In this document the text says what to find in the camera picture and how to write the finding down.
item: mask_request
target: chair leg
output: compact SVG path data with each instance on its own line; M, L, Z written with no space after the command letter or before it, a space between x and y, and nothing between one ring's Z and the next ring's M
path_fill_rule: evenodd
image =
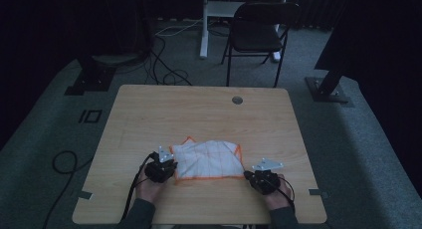
M261 63L261 64L265 64L265 63L267 62L267 60L270 58L271 54L272 54L272 53L268 53L268 55L267 55L267 57L265 58L264 62L263 62L263 63Z
M232 65L232 46L229 48L229 64L227 64L227 79L226 79L226 87L230 85L230 67Z
M280 76L280 71L282 70L283 58L285 57L285 50L286 50L286 48L283 48L282 49L282 53L280 55L279 66L277 67L276 81L274 82L273 88L276 88L277 87L277 83L279 82L279 76Z
M224 59L226 58L226 54L227 54L227 48L229 47L229 41L230 39L227 39L226 48L224 49L223 59L221 59L221 65L224 64Z

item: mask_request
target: hand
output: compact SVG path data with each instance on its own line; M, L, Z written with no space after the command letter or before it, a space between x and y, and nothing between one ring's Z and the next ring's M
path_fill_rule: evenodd
M142 171L140 172L136 183L139 183L136 186L136 197L154 204L155 200L158 198L159 194L164 189L164 186L167 183L167 181L160 183L160 182L153 182L147 179L145 175L145 167L144 167Z
M279 177L285 178L283 174L279 174ZM292 190L286 185L286 182L282 179L280 180L280 187L279 189L282 190L286 195L291 197ZM264 200L267 204L268 209L275 210L282 207L290 207L288 199L279 191L274 191L268 195L264 196Z

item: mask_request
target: dark wall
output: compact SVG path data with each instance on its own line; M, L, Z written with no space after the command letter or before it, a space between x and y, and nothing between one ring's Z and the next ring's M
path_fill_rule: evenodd
M200 19L203 0L148 0L152 17L163 19Z
M0 148L70 61L147 48L140 4L0 0Z
M420 195L421 6L422 0L350 0L316 64L358 81Z

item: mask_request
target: black chair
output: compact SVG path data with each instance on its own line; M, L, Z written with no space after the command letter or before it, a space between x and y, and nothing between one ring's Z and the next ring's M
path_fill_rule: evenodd
M229 38L221 60L221 64L223 64L224 59L229 58L226 87L229 87L232 57L266 56L262 63L265 64L272 53L281 51L274 82L275 88L279 81L288 42L288 32L299 19L300 13L301 8L295 3L245 3L241 5L232 20ZM284 26L280 37L275 28L277 24ZM233 49L239 53L246 53L246 55L233 55Z

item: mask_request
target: chair back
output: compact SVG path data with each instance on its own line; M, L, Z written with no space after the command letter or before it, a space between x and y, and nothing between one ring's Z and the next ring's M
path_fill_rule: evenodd
M296 3L244 3L235 12L234 21L292 26L300 14L301 8Z

